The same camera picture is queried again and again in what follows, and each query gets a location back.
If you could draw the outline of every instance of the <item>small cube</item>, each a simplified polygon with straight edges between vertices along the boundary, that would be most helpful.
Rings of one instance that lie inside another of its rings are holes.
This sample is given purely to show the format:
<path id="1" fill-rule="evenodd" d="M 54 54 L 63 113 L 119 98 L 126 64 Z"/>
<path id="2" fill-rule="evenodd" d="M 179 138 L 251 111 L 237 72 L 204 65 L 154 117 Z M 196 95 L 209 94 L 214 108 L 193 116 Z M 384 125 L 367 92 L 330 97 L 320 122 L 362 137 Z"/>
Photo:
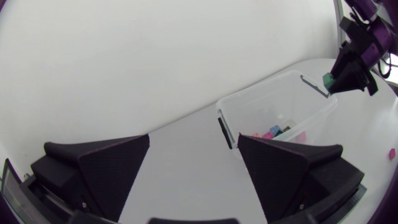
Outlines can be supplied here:
<path id="1" fill-rule="evenodd" d="M 274 137 L 274 135 L 272 135 L 272 133 L 270 131 L 265 133 L 264 135 L 262 135 L 262 138 L 264 138 L 264 139 L 272 139 L 273 137 Z"/>
<path id="2" fill-rule="evenodd" d="M 284 128 L 282 131 L 283 132 L 286 132 L 286 131 L 288 131 L 288 130 L 290 130 L 291 128 L 288 126 L 288 127 L 286 127 L 286 128 Z"/>
<path id="3" fill-rule="evenodd" d="M 390 153 L 388 154 L 388 156 L 390 157 L 390 159 L 395 158 L 396 156 L 396 149 L 391 149 Z"/>
<path id="4" fill-rule="evenodd" d="M 275 125 L 274 127 L 270 128 L 269 131 L 272 133 L 272 136 L 276 136 L 278 131 L 282 131 L 282 130 L 278 125 Z"/>
<path id="5" fill-rule="evenodd" d="M 278 135 L 281 135 L 281 134 L 283 134 L 283 133 L 284 133 L 283 131 L 278 131 L 278 132 L 275 134 L 274 137 L 276 137 L 276 136 L 278 136 Z"/>

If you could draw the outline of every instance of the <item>red block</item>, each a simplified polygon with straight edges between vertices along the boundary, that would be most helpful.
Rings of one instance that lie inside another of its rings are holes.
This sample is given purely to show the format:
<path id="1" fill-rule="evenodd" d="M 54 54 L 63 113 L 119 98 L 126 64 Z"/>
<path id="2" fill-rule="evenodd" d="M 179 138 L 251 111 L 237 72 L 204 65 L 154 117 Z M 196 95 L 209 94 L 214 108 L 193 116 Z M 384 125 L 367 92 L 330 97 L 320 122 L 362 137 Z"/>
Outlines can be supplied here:
<path id="1" fill-rule="evenodd" d="M 263 136 L 262 136 L 262 138 L 265 138 L 265 139 L 272 139 L 274 137 L 274 135 L 272 135 L 272 133 L 269 131 L 269 132 L 267 132 L 267 133 L 265 133 Z"/>
<path id="2" fill-rule="evenodd" d="M 391 149 L 390 153 L 388 154 L 388 156 L 390 157 L 390 159 L 395 158 L 396 156 L 396 149 Z"/>

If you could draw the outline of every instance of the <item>green block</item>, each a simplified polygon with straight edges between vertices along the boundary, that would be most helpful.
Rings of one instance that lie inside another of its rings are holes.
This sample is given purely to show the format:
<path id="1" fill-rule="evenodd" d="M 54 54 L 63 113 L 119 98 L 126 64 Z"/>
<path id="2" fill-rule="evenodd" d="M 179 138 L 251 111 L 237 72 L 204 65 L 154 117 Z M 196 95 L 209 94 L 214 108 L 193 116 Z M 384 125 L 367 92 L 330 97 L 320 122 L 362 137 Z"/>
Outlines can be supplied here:
<path id="1" fill-rule="evenodd" d="M 329 90 L 329 88 L 334 84 L 335 79 L 333 78 L 333 75 L 330 73 L 326 73 L 323 76 L 323 86 Z"/>
<path id="2" fill-rule="evenodd" d="M 283 133 L 284 133 L 283 131 L 279 130 L 278 132 L 276 132 L 276 134 L 275 134 L 274 137 L 276 137 L 276 136 L 278 136 L 278 135 L 281 135 L 281 134 L 283 134 Z"/>

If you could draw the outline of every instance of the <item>pink block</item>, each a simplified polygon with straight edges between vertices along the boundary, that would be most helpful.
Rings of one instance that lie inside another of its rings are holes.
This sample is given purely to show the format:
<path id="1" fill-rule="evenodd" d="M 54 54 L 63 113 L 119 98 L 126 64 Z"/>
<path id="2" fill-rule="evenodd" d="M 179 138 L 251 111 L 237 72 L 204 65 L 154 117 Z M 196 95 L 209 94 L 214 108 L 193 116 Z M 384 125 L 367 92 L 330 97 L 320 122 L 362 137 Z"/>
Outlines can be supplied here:
<path id="1" fill-rule="evenodd" d="M 303 143 L 307 140 L 307 135 L 305 134 L 305 131 L 303 131 L 302 133 L 298 134 L 298 136 L 296 136 L 296 141 L 299 143 Z"/>
<path id="2" fill-rule="evenodd" d="M 390 157 L 390 159 L 395 158 L 396 156 L 396 149 L 391 149 L 390 153 L 388 154 L 388 156 Z"/>
<path id="3" fill-rule="evenodd" d="M 262 138 L 265 138 L 265 139 L 272 139 L 274 136 L 272 135 L 272 133 L 269 131 L 269 132 L 267 132 L 267 133 L 265 133 L 263 136 L 262 136 Z"/>

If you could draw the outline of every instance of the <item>black cable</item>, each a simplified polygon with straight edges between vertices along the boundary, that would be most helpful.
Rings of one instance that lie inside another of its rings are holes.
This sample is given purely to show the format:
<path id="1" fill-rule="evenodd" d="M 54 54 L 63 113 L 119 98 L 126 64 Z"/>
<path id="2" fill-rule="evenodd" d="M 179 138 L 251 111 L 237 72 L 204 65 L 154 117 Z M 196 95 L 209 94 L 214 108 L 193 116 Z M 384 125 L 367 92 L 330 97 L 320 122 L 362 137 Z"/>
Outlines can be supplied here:
<path id="1" fill-rule="evenodd" d="M 383 58 L 381 59 L 386 65 L 389 65 L 388 62 L 386 62 Z M 393 63 L 391 64 L 392 67 L 398 67 L 398 65 L 394 65 Z"/>
<path id="2" fill-rule="evenodd" d="M 383 74 L 383 73 L 381 72 L 380 61 L 377 63 L 377 67 L 378 67 L 378 69 L 379 69 L 379 73 L 380 73 L 381 77 L 383 77 L 383 78 L 388 78 L 388 77 L 390 77 L 391 67 L 392 67 L 392 64 L 391 64 L 391 53 L 389 53 L 389 57 L 390 57 L 390 63 L 388 64 L 388 65 L 389 65 L 389 69 L 388 69 L 388 72 L 387 72 L 386 74 Z"/>

